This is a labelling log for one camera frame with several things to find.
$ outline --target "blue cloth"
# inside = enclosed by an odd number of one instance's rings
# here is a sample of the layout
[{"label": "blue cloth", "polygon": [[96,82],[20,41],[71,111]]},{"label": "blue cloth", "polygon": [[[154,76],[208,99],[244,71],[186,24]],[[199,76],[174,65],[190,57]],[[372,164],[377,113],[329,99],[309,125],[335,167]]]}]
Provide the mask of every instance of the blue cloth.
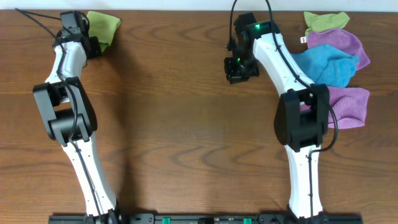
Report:
[{"label": "blue cloth", "polygon": [[303,72],[316,84],[344,88],[355,75],[359,58],[328,44],[319,45],[301,54],[292,54]]}]

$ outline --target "pink towel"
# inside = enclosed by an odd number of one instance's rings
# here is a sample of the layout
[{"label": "pink towel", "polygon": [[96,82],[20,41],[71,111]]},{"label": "pink towel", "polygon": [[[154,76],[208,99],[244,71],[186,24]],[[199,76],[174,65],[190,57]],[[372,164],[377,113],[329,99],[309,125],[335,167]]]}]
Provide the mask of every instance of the pink towel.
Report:
[{"label": "pink towel", "polygon": [[371,61],[363,49],[361,41],[343,29],[330,29],[321,33],[312,31],[308,35],[308,48],[329,44],[350,55],[357,55],[359,62],[356,70],[367,66]]},{"label": "pink towel", "polygon": [[[369,91],[364,88],[337,88],[328,86],[330,105],[337,118],[338,129],[358,128],[365,126],[366,107]],[[301,111],[310,107],[302,105]],[[333,118],[329,113],[329,128],[334,128]]]}]

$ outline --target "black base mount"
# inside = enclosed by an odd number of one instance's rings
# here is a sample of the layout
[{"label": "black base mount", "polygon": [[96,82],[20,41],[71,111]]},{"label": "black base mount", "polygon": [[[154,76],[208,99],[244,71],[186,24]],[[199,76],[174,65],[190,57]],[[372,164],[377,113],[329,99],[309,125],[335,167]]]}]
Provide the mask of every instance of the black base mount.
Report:
[{"label": "black base mount", "polygon": [[[84,224],[87,216],[50,216],[49,224]],[[153,215],[142,213],[110,219],[106,224],[363,224],[359,215],[319,214],[313,218],[296,219],[288,213],[260,213],[258,215]]]}]

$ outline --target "microfiber cloth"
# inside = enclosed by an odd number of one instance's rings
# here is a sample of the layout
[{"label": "microfiber cloth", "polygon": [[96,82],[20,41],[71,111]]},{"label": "microfiber cloth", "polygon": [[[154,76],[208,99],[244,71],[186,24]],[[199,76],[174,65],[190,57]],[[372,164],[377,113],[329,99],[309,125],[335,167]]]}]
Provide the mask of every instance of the microfiber cloth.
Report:
[{"label": "microfiber cloth", "polygon": [[316,15],[311,12],[304,12],[305,23],[309,27],[305,31],[305,36],[311,31],[323,32],[328,29],[333,28],[344,28],[349,21],[349,17],[345,12],[341,12],[339,14],[325,14],[325,15]]},{"label": "microfiber cloth", "polygon": [[120,25],[120,19],[100,12],[89,11],[87,18],[90,22],[88,35],[97,36],[101,51],[112,44],[113,35]]},{"label": "microfiber cloth", "polygon": [[[363,88],[335,88],[328,86],[330,105],[335,112],[338,129],[358,128],[365,126],[366,107],[369,91]],[[310,107],[302,105],[301,111]],[[333,118],[329,113],[328,127],[334,128]]]},{"label": "microfiber cloth", "polygon": [[349,55],[328,44],[319,45],[301,54],[292,54],[301,70],[316,84],[344,88],[355,75],[358,56]]},{"label": "microfiber cloth", "polygon": [[330,29],[322,33],[312,31],[308,35],[308,48],[322,44],[329,44],[350,55],[357,55],[359,62],[356,70],[362,69],[371,63],[363,49],[361,41],[354,35],[342,29]]}]

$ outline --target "green cloth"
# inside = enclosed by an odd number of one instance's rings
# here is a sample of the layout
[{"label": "green cloth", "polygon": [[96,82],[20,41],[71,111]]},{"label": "green cloth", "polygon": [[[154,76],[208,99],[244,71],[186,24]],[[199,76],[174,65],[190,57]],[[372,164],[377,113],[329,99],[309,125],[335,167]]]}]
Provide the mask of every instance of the green cloth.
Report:
[{"label": "green cloth", "polygon": [[305,36],[308,37],[308,34],[311,31],[315,32],[323,32],[328,29],[334,28],[344,28],[349,21],[349,17],[345,12],[341,12],[339,14],[325,14],[318,16],[311,12],[304,12],[305,23],[309,27],[305,31]]},{"label": "green cloth", "polygon": [[112,44],[113,35],[120,25],[120,19],[100,12],[89,11],[87,18],[90,22],[88,35],[97,36],[101,51]]}]

